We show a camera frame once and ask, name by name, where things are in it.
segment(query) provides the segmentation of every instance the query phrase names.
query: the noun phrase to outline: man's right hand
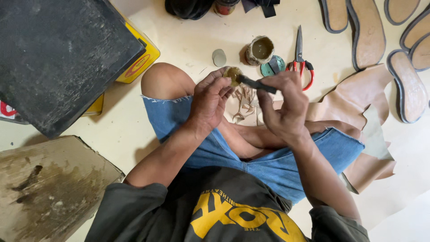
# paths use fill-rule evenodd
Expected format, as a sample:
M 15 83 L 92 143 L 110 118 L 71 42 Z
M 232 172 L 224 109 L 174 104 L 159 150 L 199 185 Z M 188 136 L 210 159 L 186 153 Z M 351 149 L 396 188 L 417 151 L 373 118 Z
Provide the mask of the man's right hand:
M 257 91 L 267 128 L 292 149 L 303 140 L 309 139 L 309 131 L 304 125 L 309 99 L 302 91 L 300 73 L 282 71 L 276 76 L 261 79 L 261 82 L 280 90 L 284 96 L 282 108 L 274 110 L 269 93 L 264 90 Z

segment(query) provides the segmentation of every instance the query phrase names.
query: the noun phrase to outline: cream floor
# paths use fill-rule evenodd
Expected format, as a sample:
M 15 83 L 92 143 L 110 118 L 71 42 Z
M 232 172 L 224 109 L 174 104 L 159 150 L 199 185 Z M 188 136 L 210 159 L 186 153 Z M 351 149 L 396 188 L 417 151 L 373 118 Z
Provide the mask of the cream floor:
M 401 26 L 393 26 L 387 21 L 384 0 L 375 1 L 387 38 L 386 53 L 381 60 L 385 63 L 387 55 L 400 48 L 399 39 L 407 24 L 424 10 L 430 0 L 422 0 L 414 15 Z M 158 62 L 178 66 L 196 83 L 217 69 L 211 56 L 218 48 L 226 53 L 227 65 L 240 67 L 251 78 L 261 78 L 259 68 L 245 66 L 239 59 L 239 51 L 258 35 L 269 36 L 274 42 L 275 54 L 285 61 L 292 61 L 299 25 L 303 30 L 304 58 L 313 64 L 316 73 L 315 84 L 306 91 L 311 101 L 319 100 L 339 81 L 355 72 L 351 62 L 351 28 L 341 34 L 327 32 L 317 0 L 283 0 L 275 7 L 277 16 L 269 19 L 264 18 L 261 8 L 245 14 L 242 5 L 238 4 L 230 16 L 219 16 L 211 10 L 197 21 L 169 15 L 164 10 L 163 0 L 112 0 L 112 3 L 160 49 Z M 419 75 L 430 90 L 430 70 Z M 101 116 L 80 118 L 63 133 L 80 136 L 124 173 L 158 146 L 139 97 L 138 79 L 131 84 L 114 83 L 106 91 Z M 354 199 L 364 227 L 376 241 L 427 241 L 423 232 L 425 227 L 419 224 L 430 223 L 430 211 L 424 209 L 430 205 L 430 195 L 425 193 L 430 189 L 430 112 L 426 110 L 415 124 L 404 124 L 396 114 L 394 82 L 388 84 L 385 93 L 391 114 L 383 130 L 385 140 L 392 142 L 389 150 L 397 161 L 396 175 L 373 182 L 362 194 L 354 195 Z M 0 151 L 46 140 L 30 125 L 0 122 L 0 130 Z M 310 236 L 311 228 L 309 209 L 309 203 L 303 200 L 290 213 L 307 236 Z M 402 233 L 399 228 L 402 228 L 404 220 L 408 220 L 410 229 Z M 83 241 L 91 222 L 87 221 L 68 241 Z M 416 235 L 409 237 L 409 232 Z M 386 236 L 396 233 L 404 234 L 404 237 Z

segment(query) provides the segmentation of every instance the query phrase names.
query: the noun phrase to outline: man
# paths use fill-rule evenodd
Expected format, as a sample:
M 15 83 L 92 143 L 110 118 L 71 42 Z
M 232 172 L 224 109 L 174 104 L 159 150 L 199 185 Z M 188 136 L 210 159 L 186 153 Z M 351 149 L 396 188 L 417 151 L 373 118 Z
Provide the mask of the man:
M 107 187 L 86 241 L 368 241 L 338 178 L 364 145 L 335 128 L 311 131 L 298 72 L 261 79 L 284 96 L 274 110 L 258 91 L 268 129 L 228 123 L 224 70 L 197 85 L 170 64 L 147 70 L 142 96 L 162 144 Z M 287 215 L 305 196 L 312 239 Z

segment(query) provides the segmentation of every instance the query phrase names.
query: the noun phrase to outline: dark sole edge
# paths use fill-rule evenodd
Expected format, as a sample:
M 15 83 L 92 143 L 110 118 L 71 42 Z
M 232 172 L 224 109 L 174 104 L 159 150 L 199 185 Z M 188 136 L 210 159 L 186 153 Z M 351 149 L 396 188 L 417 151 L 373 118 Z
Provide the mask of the dark sole edge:
M 412 13 L 403 21 L 401 21 L 400 23 L 398 22 L 394 22 L 393 19 L 390 16 L 390 12 L 388 11 L 388 4 L 390 3 L 390 0 L 385 0 L 384 2 L 384 12 L 385 12 L 385 16 L 387 17 L 387 20 L 392 24 L 392 25 L 402 25 L 404 24 L 411 16 L 412 14 L 415 13 L 415 11 L 418 8 L 418 5 L 420 5 L 421 0 L 418 1 L 417 5 L 415 6 L 414 10 L 412 11 Z
M 425 38 L 427 38 L 427 37 L 429 37 L 430 36 L 430 33 L 428 33 L 428 34 L 426 34 L 426 35 L 424 35 L 423 37 L 421 37 L 415 44 L 414 44 L 414 46 L 412 46 L 412 48 L 411 48 L 411 51 L 409 52 L 409 59 L 411 60 L 411 62 L 412 62 L 412 57 L 413 57 L 413 55 L 414 55 L 414 52 L 415 52 L 415 49 L 418 47 L 418 45 L 419 44 L 421 44 L 421 42 L 425 39 Z M 430 69 L 430 66 L 429 67 L 427 67 L 427 68 L 424 68 L 424 69 L 415 69 L 415 71 L 418 71 L 418 72 L 420 72 L 420 71 L 425 71 L 425 70 L 428 70 L 428 69 Z
M 405 29 L 405 31 L 402 34 L 402 37 L 400 38 L 400 47 L 404 49 L 405 51 L 410 51 L 408 47 L 405 46 L 405 39 L 406 36 L 408 36 L 409 32 L 417 25 L 418 22 L 420 22 L 424 17 L 430 14 L 430 4 L 424 9 L 420 15 L 418 15 Z
M 397 114 L 404 123 L 413 124 L 416 121 L 420 120 L 420 118 L 423 116 L 425 110 L 421 113 L 420 117 L 417 120 L 414 120 L 414 121 L 406 120 L 406 117 L 405 117 L 405 100 L 403 99 L 403 96 L 405 93 L 405 88 L 403 87 L 402 80 L 397 75 L 397 73 L 394 70 L 394 67 L 391 63 L 391 57 L 393 57 L 393 55 L 397 52 L 404 52 L 409 59 L 408 53 L 402 49 L 393 50 L 387 57 L 388 70 L 394 76 L 394 81 L 395 81 L 396 86 L 397 86 L 397 98 L 396 98 Z
M 324 19 L 324 26 L 326 27 L 326 30 L 329 33 L 332 33 L 332 34 L 340 34 L 343 31 L 345 31 L 345 29 L 347 29 L 347 27 L 348 27 L 349 20 L 347 21 L 347 25 L 343 29 L 341 29 L 341 30 L 333 30 L 333 29 L 331 29 L 330 28 L 330 20 L 329 20 L 329 12 L 327 10 L 327 0 L 319 0 L 319 3 L 322 6 L 321 13 L 322 13 L 322 18 Z
M 381 21 L 382 34 L 384 35 L 384 46 L 385 46 L 384 53 L 382 53 L 379 61 L 377 63 L 375 63 L 375 65 L 376 65 L 376 64 L 379 64 L 379 62 L 381 62 L 381 60 L 385 54 L 385 50 L 387 49 L 387 38 L 385 37 L 384 25 L 382 24 L 381 15 L 379 14 L 379 10 L 378 10 L 378 7 L 376 6 L 375 0 L 373 0 L 373 4 L 375 5 L 375 7 L 378 11 L 379 20 Z M 351 0 L 347 0 L 347 8 L 348 8 L 350 16 L 353 20 L 353 23 L 355 25 L 355 31 L 353 31 L 354 38 L 353 38 L 353 45 L 352 45 L 352 63 L 353 63 L 354 69 L 356 71 L 362 71 L 362 70 L 366 69 L 366 67 L 363 69 L 360 69 L 357 65 L 357 60 L 356 60 L 357 43 L 358 43 L 358 39 L 360 36 L 360 34 L 359 34 L 360 33 L 360 22 L 358 21 L 358 17 L 357 17 L 357 14 L 355 13 L 354 8 L 352 7 Z

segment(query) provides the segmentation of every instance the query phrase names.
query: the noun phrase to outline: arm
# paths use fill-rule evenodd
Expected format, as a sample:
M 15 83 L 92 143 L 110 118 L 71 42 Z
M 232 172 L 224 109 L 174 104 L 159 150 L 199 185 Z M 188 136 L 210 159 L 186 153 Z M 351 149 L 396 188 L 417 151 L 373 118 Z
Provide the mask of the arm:
M 211 72 L 194 89 L 194 99 L 187 121 L 166 142 L 140 161 L 124 183 L 144 187 L 160 183 L 168 187 L 182 165 L 223 118 L 225 103 L 234 91 L 230 78 L 223 78 L 225 68 Z
M 275 111 L 269 94 L 258 91 L 264 122 L 273 134 L 292 149 L 304 192 L 311 205 L 328 205 L 339 215 L 360 222 L 351 194 L 304 125 L 309 99 L 301 90 L 299 73 L 280 72 L 276 76 L 263 78 L 261 82 L 281 90 L 284 96 L 282 108 Z

